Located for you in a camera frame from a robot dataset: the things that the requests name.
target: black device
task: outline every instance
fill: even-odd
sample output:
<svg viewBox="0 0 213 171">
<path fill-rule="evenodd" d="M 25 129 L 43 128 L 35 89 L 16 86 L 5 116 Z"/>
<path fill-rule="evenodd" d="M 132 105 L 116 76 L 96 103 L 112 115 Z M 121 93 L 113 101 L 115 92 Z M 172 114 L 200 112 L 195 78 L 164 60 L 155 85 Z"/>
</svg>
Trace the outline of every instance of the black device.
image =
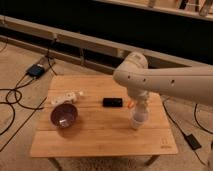
<svg viewBox="0 0 213 171">
<path fill-rule="evenodd" d="M 193 134 L 184 136 L 184 138 L 192 150 L 197 150 L 202 147 Z"/>
<path fill-rule="evenodd" d="M 41 77 L 43 74 L 45 73 L 45 70 L 42 66 L 38 65 L 38 64 L 34 64 L 32 65 L 27 71 L 26 74 L 34 77 L 34 78 L 39 78 Z"/>
<path fill-rule="evenodd" d="M 179 9 L 185 9 L 189 0 L 182 0 Z"/>
<path fill-rule="evenodd" d="M 103 99 L 104 107 L 123 107 L 122 98 L 104 98 Z"/>
</svg>

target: black remote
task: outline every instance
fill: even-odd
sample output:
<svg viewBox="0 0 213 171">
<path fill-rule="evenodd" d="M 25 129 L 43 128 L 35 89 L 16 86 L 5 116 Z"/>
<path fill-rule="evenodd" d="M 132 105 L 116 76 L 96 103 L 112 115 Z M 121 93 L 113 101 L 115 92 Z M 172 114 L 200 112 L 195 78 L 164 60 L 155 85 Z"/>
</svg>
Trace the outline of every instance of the black remote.
<svg viewBox="0 0 213 171">
<path fill-rule="evenodd" d="M 104 107 L 123 107 L 122 98 L 104 98 L 103 99 Z"/>
<path fill-rule="evenodd" d="M 188 142 L 192 150 L 197 150 L 202 147 L 193 134 L 185 136 L 185 140 Z"/>
</svg>

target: wooden table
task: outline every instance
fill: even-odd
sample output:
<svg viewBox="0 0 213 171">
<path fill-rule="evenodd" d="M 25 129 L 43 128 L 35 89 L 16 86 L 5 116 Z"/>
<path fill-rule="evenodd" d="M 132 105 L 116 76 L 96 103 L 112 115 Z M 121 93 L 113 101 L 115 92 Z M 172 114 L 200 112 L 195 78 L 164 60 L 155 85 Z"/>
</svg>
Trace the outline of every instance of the wooden table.
<svg viewBox="0 0 213 171">
<path fill-rule="evenodd" d="M 84 91 L 75 106 L 79 116 L 67 129 L 50 121 L 51 99 Z M 151 93 L 149 119 L 137 131 L 130 127 L 126 89 L 112 76 L 79 75 L 53 78 L 31 148 L 32 157 L 85 157 L 176 154 L 177 147 L 158 94 Z M 122 108 L 104 108 L 104 97 L 121 97 Z"/>
</svg>

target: purple bowl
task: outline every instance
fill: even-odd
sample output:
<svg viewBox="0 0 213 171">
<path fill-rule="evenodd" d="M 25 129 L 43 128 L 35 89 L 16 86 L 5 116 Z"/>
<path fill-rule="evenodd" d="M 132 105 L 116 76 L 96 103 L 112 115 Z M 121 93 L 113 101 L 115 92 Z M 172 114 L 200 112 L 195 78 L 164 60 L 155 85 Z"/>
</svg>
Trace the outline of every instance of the purple bowl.
<svg viewBox="0 0 213 171">
<path fill-rule="evenodd" d="M 68 103 L 57 106 L 51 113 L 52 123 L 59 128 L 70 127 L 78 116 L 77 108 Z"/>
</svg>

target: floor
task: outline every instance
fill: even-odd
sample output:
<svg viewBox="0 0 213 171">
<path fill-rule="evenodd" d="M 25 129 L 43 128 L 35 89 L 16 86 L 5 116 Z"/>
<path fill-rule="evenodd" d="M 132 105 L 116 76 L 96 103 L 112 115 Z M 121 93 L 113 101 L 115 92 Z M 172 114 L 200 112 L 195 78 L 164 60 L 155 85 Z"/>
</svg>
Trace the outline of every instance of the floor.
<svg viewBox="0 0 213 171">
<path fill-rule="evenodd" d="M 25 73 L 25 70 L 42 57 L 32 51 L 19 47 L 8 45 L 0 53 L 0 88 L 11 88 Z M 97 71 L 76 66 L 63 61 L 56 61 L 54 70 L 58 74 L 102 74 Z M 42 78 L 22 90 L 23 103 L 30 106 L 37 106 L 46 96 L 49 84 L 53 77 L 51 71 L 47 72 Z M 0 93 L 0 101 L 4 100 L 4 93 Z M 180 124 L 181 128 L 187 134 L 193 133 L 202 148 L 197 150 L 198 155 L 203 161 L 206 161 L 210 153 L 210 142 L 213 137 L 200 130 L 193 118 L 194 103 L 170 98 L 166 102 L 167 109 L 173 118 Z M 19 126 L 32 113 L 30 110 L 16 107 L 15 122 L 6 134 L 0 136 L 0 149 L 11 138 Z M 11 119 L 10 108 L 0 105 L 0 132 Z M 213 109 L 207 106 L 199 106 L 199 119 L 209 129 L 213 130 Z M 31 158 L 29 151 L 35 134 L 41 111 L 36 112 L 31 119 L 18 131 L 16 136 L 0 153 L 0 170 L 1 171 L 54 171 L 54 166 L 45 158 Z M 130 156 L 130 157 L 108 157 L 108 158 L 59 158 L 58 161 L 64 170 L 72 171 L 200 171 L 203 166 L 199 163 L 193 151 L 190 150 L 177 128 L 171 124 L 172 131 L 179 149 L 177 155 L 161 156 L 151 166 L 146 167 L 144 162 L 149 156 Z"/>
</svg>

